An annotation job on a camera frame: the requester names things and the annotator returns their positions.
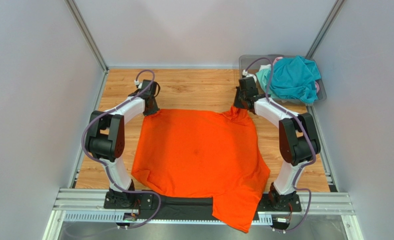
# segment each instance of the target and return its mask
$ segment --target black bracket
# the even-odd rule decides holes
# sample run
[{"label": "black bracket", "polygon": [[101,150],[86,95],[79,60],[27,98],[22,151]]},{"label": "black bracket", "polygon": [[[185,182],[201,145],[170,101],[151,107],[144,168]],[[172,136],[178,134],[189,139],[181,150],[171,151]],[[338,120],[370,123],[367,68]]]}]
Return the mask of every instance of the black bracket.
[{"label": "black bracket", "polygon": [[[297,118],[302,122],[303,128],[308,134],[315,153],[321,150],[314,118],[309,113],[299,114]],[[279,142],[281,156],[287,163],[293,166],[312,159],[311,150],[304,136],[297,137],[296,130],[302,132],[296,120],[285,118],[279,122]]]},{"label": "black bracket", "polygon": [[254,113],[254,103],[265,95],[259,94],[254,78],[251,76],[241,78],[238,82],[240,86],[236,87],[234,107]]},{"label": "black bracket", "polygon": [[[141,92],[144,88],[146,88],[146,86],[148,86],[150,82],[151,82],[150,80],[143,80],[141,88],[134,91],[129,96],[135,96],[137,93]],[[145,111],[143,112],[143,115],[145,116],[152,115],[158,112],[158,110],[160,110],[158,108],[157,102],[155,101],[155,97],[158,95],[158,93],[156,94],[157,86],[158,86],[158,92],[160,92],[160,85],[155,81],[152,83],[149,89],[147,89],[139,96],[140,98],[145,100]]]},{"label": "black bracket", "polygon": [[[135,190],[135,184],[130,184],[129,191]],[[111,188],[105,195],[105,209],[132,209],[136,202],[136,194],[114,191]]]},{"label": "black bracket", "polygon": [[264,195],[261,202],[267,204],[270,208],[272,208],[273,212],[288,212],[290,210],[288,204],[291,204],[293,212],[302,211],[299,196],[296,194],[296,191],[286,195],[280,195],[275,189],[274,183],[271,183],[271,187],[269,188],[269,193],[267,197]]},{"label": "black bracket", "polygon": [[276,217],[272,218],[272,228],[273,229],[278,229],[278,230],[286,230],[290,226],[290,223],[288,222],[279,222],[277,221]]},{"label": "black bracket", "polygon": [[[90,121],[102,113],[102,111],[94,111],[90,115]],[[101,133],[101,130],[107,128],[110,129],[108,134]],[[85,144],[87,151],[92,153],[93,157],[114,162],[124,150],[124,116],[108,114],[100,118],[89,128]]]}]

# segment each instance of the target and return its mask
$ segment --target teal cloth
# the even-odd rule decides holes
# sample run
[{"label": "teal cloth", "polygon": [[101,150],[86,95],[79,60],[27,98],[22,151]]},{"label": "teal cloth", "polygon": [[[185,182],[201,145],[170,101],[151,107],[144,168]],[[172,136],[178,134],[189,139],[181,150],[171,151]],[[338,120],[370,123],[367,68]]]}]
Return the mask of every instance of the teal cloth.
[{"label": "teal cloth", "polygon": [[[260,86],[266,91],[271,68],[256,73]],[[268,94],[275,94],[280,99],[299,99],[311,104],[317,97],[315,80],[321,79],[317,64],[302,56],[283,58],[274,66],[271,86]]]}]

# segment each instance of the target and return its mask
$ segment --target pink cloth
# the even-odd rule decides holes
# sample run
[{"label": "pink cloth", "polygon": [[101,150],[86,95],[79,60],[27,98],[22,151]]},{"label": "pink cloth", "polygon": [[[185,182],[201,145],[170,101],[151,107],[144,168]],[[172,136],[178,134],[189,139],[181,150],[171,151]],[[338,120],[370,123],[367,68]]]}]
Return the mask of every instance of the pink cloth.
[{"label": "pink cloth", "polygon": [[317,89],[317,93],[320,91],[320,85],[318,85],[317,82],[315,82],[315,88]]},{"label": "pink cloth", "polygon": [[272,63],[273,65],[275,65],[278,61],[280,61],[281,59],[283,59],[282,56],[276,57],[274,62]]}]

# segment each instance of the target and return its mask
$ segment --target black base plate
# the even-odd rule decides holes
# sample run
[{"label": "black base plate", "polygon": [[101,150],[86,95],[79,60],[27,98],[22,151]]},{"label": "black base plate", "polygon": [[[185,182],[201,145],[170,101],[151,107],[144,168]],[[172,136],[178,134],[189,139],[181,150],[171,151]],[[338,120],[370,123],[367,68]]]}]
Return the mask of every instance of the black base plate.
[{"label": "black base plate", "polygon": [[[150,217],[158,206],[158,198],[152,193],[139,193],[136,201],[140,205],[140,219]],[[296,194],[291,202],[293,212],[301,212],[299,196]],[[259,220],[257,212],[290,212],[289,205],[272,207],[268,201],[268,194],[263,194],[253,220]],[[161,195],[161,207],[154,219],[160,220],[218,220],[212,216],[213,199],[210,198],[184,198],[167,197]]]}]

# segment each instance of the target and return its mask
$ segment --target cable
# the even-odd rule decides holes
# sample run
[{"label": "cable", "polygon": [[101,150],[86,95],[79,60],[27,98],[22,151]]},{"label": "cable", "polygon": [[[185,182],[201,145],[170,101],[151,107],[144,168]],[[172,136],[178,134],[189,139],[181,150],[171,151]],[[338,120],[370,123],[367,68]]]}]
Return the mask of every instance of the cable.
[{"label": "cable", "polygon": [[[104,166],[109,181],[110,181],[116,188],[118,188],[118,189],[121,190],[122,192],[128,193],[128,194],[144,194],[144,193],[148,193],[148,194],[154,194],[155,196],[157,196],[157,198],[158,198],[158,206],[157,206],[157,209],[155,210],[155,212],[154,212],[148,219],[146,219],[145,221],[143,221],[143,222],[141,222],[141,223],[139,223],[139,224],[136,224],[136,225],[129,226],[129,227],[128,227],[129,229],[135,229],[135,228],[141,227],[141,226],[145,225],[146,223],[148,223],[152,218],[155,217],[155,215],[156,215],[156,214],[158,213],[158,211],[160,210],[160,206],[161,206],[161,196],[160,196],[158,193],[154,192],[154,191],[130,191],[130,190],[126,190],[126,189],[124,189],[124,188],[118,186],[118,184],[114,181],[114,179],[113,179],[112,176],[111,176],[111,173],[110,173],[110,171],[109,171],[108,165],[107,165],[104,161],[101,161],[101,160],[99,160],[99,159],[93,157],[93,156],[89,153],[89,151],[87,151],[87,149],[86,149],[86,134],[87,134],[87,132],[89,131],[90,127],[91,127],[93,124],[95,124],[96,122],[98,122],[99,119],[101,119],[102,117],[104,117],[104,116],[106,116],[106,115],[108,115],[108,114],[110,114],[110,113],[115,112],[117,109],[122,108],[124,105],[126,105],[126,104],[130,103],[131,101],[133,101],[134,99],[138,98],[138,97],[141,96],[146,90],[149,89],[149,87],[152,85],[152,83],[153,83],[154,80],[155,80],[155,73],[154,73],[152,70],[149,70],[149,69],[142,70],[142,71],[140,71],[140,72],[138,73],[138,75],[136,76],[136,80],[138,80],[138,79],[139,79],[139,76],[140,76],[142,73],[144,73],[144,72],[150,72],[150,73],[152,73],[152,80],[151,80],[151,82],[150,82],[143,90],[141,90],[140,92],[138,92],[135,96],[131,97],[130,99],[125,100],[124,102],[122,102],[121,104],[119,104],[118,106],[116,106],[115,108],[112,108],[112,109],[110,109],[110,110],[105,111],[104,113],[102,113],[101,115],[97,116],[95,119],[93,119],[92,121],[90,121],[90,123],[89,123],[89,124],[87,125],[87,127],[84,129],[83,135],[81,136],[81,147],[82,147],[82,149],[83,149],[83,151],[84,151],[84,154],[86,154],[86,156],[89,157],[91,160],[96,161],[96,162],[98,162],[98,163],[100,163],[100,164],[102,164],[102,165]],[[94,234],[93,234],[93,235],[89,235],[89,236],[82,236],[82,237],[75,236],[75,238],[89,238],[89,237],[92,237],[92,236],[94,236]]]},{"label": "cable", "polygon": [[160,93],[160,90],[161,90],[161,87],[160,87],[160,85],[158,84],[158,82],[157,82],[157,87],[158,87],[158,92],[157,92],[157,95],[154,96],[155,98],[158,96],[158,94]]},{"label": "cable", "polygon": [[292,231],[298,229],[298,228],[302,225],[302,223],[305,221],[306,217],[308,216],[309,207],[311,206],[312,192],[311,192],[311,190],[308,189],[308,188],[297,188],[297,187],[296,187],[296,183],[297,183],[297,179],[299,178],[299,176],[300,176],[300,174],[301,174],[303,168],[305,168],[305,167],[307,167],[307,166],[309,166],[309,165],[314,164],[314,163],[316,162],[317,158],[316,158],[315,150],[314,150],[314,147],[312,146],[311,140],[309,139],[308,134],[306,133],[306,131],[305,131],[305,129],[304,129],[302,123],[300,122],[300,120],[299,120],[295,115],[293,115],[293,114],[291,114],[290,112],[288,112],[287,110],[283,109],[283,108],[281,107],[281,105],[279,105],[279,104],[276,103],[275,101],[273,101],[273,100],[271,101],[271,99],[269,98],[268,90],[269,90],[269,86],[271,85],[272,76],[273,76],[273,74],[274,74],[274,64],[272,63],[272,60],[269,59],[269,58],[267,58],[267,57],[260,57],[260,58],[258,58],[258,59],[256,59],[256,60],[254,60],[254,61],[246,68],[246,71],[249,70],[250,67],[251,67],[253,64],[255,64],[257,61],[262,60],[262,59],[268,60],[269,63],[271,64],[271,73],[270,73],[270,75],[269,75],[269,80],[268,80],[268,84],[266,85],[266,91],[265,91],[265,97],[266,97],[266,99],[268,100],[268,102],[269,102],[270,104],[272,104],[272,105],[273,105],[274,107],[276,107],[278,110],[280,110],[280,111],[282,111],[283,113],[286,113],[287,115],[291,116],[291,117],[297,122],[297,124],[299,125],[300,130],[301,130],[302,133],[303,133],[303,136],[305,137],[306,143],[308,143],[308,145],[309,145],[309,149],[310,149],[310,151],[311,151],[312,159],[313,159],[312,161],[309,161],[309,162],[307,162],[307,163],[305,163],[305,164],[303,164],[303,165],[301,165],[301,166],[299,167],[299,170],[297,171],[296,175],[294,176],[294,179],[293,179],[293,182],[292,182],[293,188],[294,188],[296,191],[308,191],[308,193],[309,193],[308,206],[306,207],[306,211],[305,211],[305,214],[303,215],[302,220],[301,220],[295,227],[293,227],[292,229],[289,229],[289,230],[277,230],[277,229],[275,229],[275,231],[277,231],[277,232],[279,232],[279,233],[288,233],[288,232],[292,232]]},{"label": "cable", "polygon": [[289,208],[290,208],[290,215],[288,216],[288,221],[289,221],[289,223],[291,222],[291,216],[292,216],[292,214],[293,214],[293,207],[291,206],[291,203],[288,203],[288,206],[289,206]]}]

